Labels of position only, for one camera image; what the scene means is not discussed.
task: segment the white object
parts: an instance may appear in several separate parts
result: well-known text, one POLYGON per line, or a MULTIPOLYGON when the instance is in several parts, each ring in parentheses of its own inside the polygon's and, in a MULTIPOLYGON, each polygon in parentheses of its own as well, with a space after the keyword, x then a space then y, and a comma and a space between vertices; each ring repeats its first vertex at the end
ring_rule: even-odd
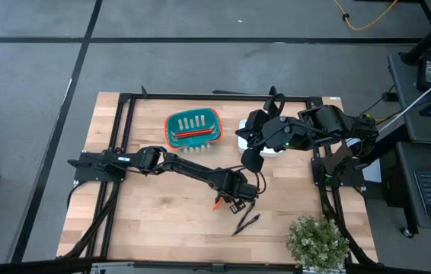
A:
POLYGON ((404 111, 400 112, 392 121, 390 121, 388 124, 384 125, 382 129, 379 130, 379 132, 382 132, 384 129, 386 129, 388 126, 390 126, 394 121, 398 120, 402 115, 404 115, 410 108, 414 106, 420 99, 422 99, 424 96, 426 96, 431 91, 431 88, 429 88, 428 91, 424 92, 422 95, 420 95, 413 103, 410 104, 404 111))
MULTIPOLYGON (((239 122, 239 129, 244 128, 244 125, 246 125, 246 119, 243 119, 239 122)), ((247 149, 247 142, 241 137, 238 137, 238 149, 240 153, 243 153, 247 149)), ((260 155, 263 157, 276 157, 282 153, 283 151, 275 152, 271 148, 263 148, 260 155)))

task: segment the black pen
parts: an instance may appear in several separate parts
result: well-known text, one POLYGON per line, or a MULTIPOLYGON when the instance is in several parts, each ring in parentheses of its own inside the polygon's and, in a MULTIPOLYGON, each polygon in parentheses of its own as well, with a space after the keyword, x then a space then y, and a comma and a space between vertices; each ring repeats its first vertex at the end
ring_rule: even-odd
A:
POLYGON ((254 216, 251 220, 249 220, 246 224, 242 225, 240 228, 236 229, 236 231, 231 235, 232 237, 239 234, 239 232, 243 231, 245 228, 248 227, 248 225, 251 225, 255 221, 257 221, 260 218, 260 214, 254 216))

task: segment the yellow cable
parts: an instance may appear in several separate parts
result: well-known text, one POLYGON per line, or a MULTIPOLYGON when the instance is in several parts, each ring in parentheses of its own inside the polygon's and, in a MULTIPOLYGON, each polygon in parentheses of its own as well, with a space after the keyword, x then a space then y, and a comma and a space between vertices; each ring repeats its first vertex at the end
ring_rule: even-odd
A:
MULTIPOLYGON (((383 16, 385 16, 385 14, 387 14, 387 13, 391 10, 391 8, 393 8, 393 6, 394 6, 395 4, 397 4, 397 2, 398 2, 398 0, 393 1, 393 3, 391 3, 391 5, 386 9, 386 11, 382 13, 382 15, 378 16, 375 20, 373 20, 373 22, 371 22, 371 23, 367 24, 367 25, 366 25, 366 26, 364 26, 364 27, 354 27, 354 26, 350 23, 350 21, 349 21, 349 19, 348 19, 348 18, 344 18, 344 20, 346 20, 347 25, 348 25, 348 26, 350 26, 350 28, 351 28, 351 29, 353 29, 353 30, 364 30, 364 29, 366 29, 366 28, 368 28, 368 27, 371 27, 371 26, 372 26, 373 24, 375 24, 376 22, 380 21, 380 19, 382 19, 382 17, 383 17, 383 16)), ((340 5, 340 4, 339 4, 339 2, 338 2, 337 0, 334 0, 334 3, 336 3, 336 5, 339 7, 339 9, 340 9, 340 11, 343 13, 343 15, 344 15, 344 14, 346 14, 346 12, 344 11, 343 6, 342 6, 342 5, 340 5)))

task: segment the green plant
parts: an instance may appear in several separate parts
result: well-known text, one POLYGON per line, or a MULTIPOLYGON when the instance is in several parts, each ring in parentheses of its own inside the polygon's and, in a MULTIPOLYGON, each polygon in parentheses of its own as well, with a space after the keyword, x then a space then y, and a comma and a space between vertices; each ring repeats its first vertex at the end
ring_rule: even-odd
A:
POLYGON ((334 220, 302 216, 290 225, 286 248, 305 269, 313 267, 318 272, 328 272, 343 267, 348 243, 334 220))

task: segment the wooden table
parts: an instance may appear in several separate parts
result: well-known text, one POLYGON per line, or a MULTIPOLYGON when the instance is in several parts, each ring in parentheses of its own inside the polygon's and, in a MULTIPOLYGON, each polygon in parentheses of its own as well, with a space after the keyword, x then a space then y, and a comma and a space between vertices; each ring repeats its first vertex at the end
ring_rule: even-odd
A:
MULTIPOLYGON (((85 143, 86 150, 100 152, 107 148, 118 97, 119 93, 99 93, 85 143)), ((323 97, 323 102, 342 108, 339 98, 323 97)), ((212 168, 241 164, 234 131, 241 119, 246 119, 250 111, 262 106, 261 101, 138 99, 127 152, 136 152, 148 145, 167 147, 163 135, 167 116, 182 110, 211 107, 222 119, 224 138, 210 151, 179 151, 178 154, 212 168)), ((297 112, 304 109, 304 103, 287 102, 283 115, 297 116, 297 112)), ((123 129, 120 129, 117 140, 121 140, 122 134, 123 129)), ((249 215, 252 218, 260 213, 261 217, 236 237, 231 237, 231 233, 242 213, 233 215, 224 203, 212 211, 216 192, 206 184, 175 173, 148 177, 127 174, 121 183, 108 258, 294 263, 285 248, 290 222, 301 215, 322 215, 318 188, 311 175, 311 157, 311 151, 284 151, 277 158, 265 159, 262 172, 267 180, 267 191, 260 196, 249 215)), ((253 174, 246 176, 250 183, 254 183, 253 174)), ((57 255, 70 251, 91 224, 99 185, 98 182, 86 183, 73 194, 57 255)), ((348 187, 340 188, 340 195, 348 230, 366 254, 376 260, 362 197, 348 187)), ((103 234, 104 229, 101 228, 94 255, 100 253, 103 234)))

